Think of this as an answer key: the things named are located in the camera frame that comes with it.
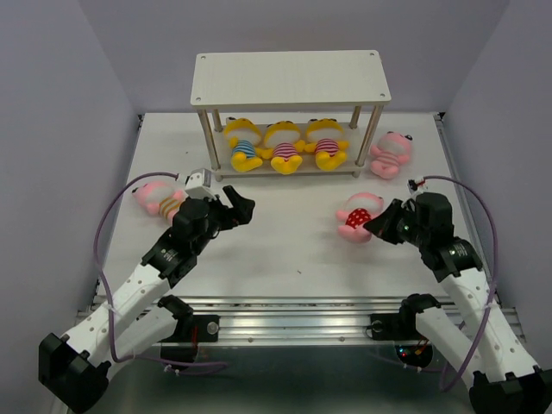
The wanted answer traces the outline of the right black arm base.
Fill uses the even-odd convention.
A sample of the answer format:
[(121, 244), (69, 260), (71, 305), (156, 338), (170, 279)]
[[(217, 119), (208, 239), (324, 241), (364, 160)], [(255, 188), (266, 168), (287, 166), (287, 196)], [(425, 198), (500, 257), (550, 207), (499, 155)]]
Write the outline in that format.
[(433, 358), (430, 341), (416, 328), (416, 316), (429, 308), (441, 308), (432, 295), (411, 294), (402, 300), (396, 313), (375, 313), (369, 316), (367, 336), (375, 341), (396, 342), (394, 346), (398, 362), (409, 369), (436, 373), (429, 368)]

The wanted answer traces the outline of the yellow plush pink-striped shirt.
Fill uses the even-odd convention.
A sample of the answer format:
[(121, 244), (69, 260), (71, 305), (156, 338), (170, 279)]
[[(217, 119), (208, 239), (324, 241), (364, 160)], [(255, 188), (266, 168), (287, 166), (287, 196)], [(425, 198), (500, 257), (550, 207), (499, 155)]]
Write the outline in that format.
[(303, 162), (304, 147), (301, 129), (292, 121), (280, 121), (267, 126), (260, 156), (277, 173), (291, 175)]

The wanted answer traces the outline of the yellow plush blue-striped shirt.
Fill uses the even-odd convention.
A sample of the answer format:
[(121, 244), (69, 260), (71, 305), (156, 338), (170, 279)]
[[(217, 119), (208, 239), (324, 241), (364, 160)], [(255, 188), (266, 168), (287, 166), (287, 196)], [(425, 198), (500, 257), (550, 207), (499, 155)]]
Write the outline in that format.
[(263, 165), (259, 145), (263, 135), (249, 119), (226, 119), (223, 135), (231, 150), (230, 164), (239, 173), (251, 172)]

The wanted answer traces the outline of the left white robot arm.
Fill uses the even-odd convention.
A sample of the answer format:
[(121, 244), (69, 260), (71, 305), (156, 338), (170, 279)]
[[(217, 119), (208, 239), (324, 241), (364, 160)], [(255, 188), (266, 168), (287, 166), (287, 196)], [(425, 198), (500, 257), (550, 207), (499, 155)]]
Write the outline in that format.
[(255, 202), (231, 185), (223, 191), (229, 205), (217, 195), (187, 198), (172, 225), (100, 307), (63, 335), (51, 333), (41, 341), (39, 381), (71, 411), (92, 408), (119, 366), (143, 358), (156, 342), (197, 340), (193, 309), (170, 291), (220, 232), (251, 222)]

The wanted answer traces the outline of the pink plush orange-striped shirt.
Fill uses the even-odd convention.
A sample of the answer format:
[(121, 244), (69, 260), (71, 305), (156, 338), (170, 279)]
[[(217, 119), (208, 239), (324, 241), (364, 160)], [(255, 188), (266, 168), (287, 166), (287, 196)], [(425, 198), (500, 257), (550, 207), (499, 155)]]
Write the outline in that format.
[(152, 181), (132, 190), (134, 200), (151, 216), (160, 216), (169, 224), (179, 212), (187, 194), (175, 185)]

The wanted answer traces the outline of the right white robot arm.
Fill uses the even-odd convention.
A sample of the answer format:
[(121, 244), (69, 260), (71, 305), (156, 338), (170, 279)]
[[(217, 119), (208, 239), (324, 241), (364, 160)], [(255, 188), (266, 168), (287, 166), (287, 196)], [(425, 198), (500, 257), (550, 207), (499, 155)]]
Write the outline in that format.
[(461, 376), (475, 412), (544, 413), (551, 405), (551, 372), (514, 334), (474, 247), (455, 235), (448, 199), (434, 192), (395, 199), (364, 227), (385, 242), (415, 246), (465, 323), (459, 329), (429, 294), (412, 294), (391, 326), (438, 349)]

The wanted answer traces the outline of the pink plush red polka-dot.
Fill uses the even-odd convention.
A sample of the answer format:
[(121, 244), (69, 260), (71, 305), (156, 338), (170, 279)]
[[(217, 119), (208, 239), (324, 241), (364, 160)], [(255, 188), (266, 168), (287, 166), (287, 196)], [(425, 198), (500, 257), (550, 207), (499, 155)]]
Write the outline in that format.
[(370, 192), (359, 192), (351, 196), (336, 212), (338, 235), (356, 244), (369, 242), (372, 234), (364, 224), (377, 217), (384, 208), (384, 199)]

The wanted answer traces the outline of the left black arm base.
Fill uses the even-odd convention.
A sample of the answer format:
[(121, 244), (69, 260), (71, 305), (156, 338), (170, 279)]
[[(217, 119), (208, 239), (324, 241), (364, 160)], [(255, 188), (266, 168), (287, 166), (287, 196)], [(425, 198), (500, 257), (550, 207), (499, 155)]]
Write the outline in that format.
[(195, 315), (190, 305), (173, 295), (161, 298), (157, 307), (169, 311), (176, 322), (176, 326), (169, 329), (170, 335), (160, 341), (167, 345), (160, 351), (160, 358), (175, 361), (175, 364), (165, 363), (164, 368), (173, 373), (190, 370), (190, 364), (198, 357), (199, 343), (218, 342), (220, 317), (216, 314)]

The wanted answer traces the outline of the yellow plush red-striped shirt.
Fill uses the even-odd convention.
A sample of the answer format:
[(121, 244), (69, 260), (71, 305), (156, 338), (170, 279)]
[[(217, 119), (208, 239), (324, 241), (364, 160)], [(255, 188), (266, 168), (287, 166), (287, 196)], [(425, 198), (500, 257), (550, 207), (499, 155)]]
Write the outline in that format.
[(348, 159), (348, 141), (336, 119), (310, 119), (305, 130), (305, 140), (304, 151), (314, 154), (315, 163), (322, 171), (334, 171)]

